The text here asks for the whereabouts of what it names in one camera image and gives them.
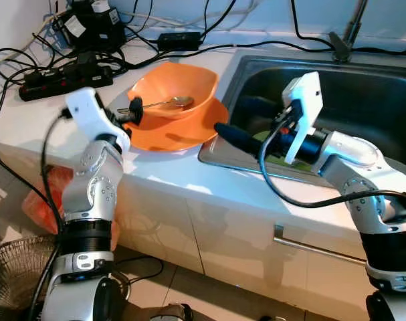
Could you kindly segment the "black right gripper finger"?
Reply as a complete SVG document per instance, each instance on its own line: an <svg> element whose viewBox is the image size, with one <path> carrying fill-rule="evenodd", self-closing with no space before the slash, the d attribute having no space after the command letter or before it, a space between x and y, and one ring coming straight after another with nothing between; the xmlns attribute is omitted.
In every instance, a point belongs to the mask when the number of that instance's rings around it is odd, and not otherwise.
<svg viewBox="0 0 406 321"><path fill-rule="evenodd" d="M218 137L223 138L233 147L236 147L242 152L252 155L254 158L259 157L259 150L262 149L263 142L254 138L249 132L243 131L241 128L224 123L215 123L214 129Z"/></svg>
<svg viewBox="0 0 406 321"><path fill-rule="evenodd" d="M282 111L282 103L262 96L241 96L239 98L239 118L242 123L252 120L273 120Z"/></svg>

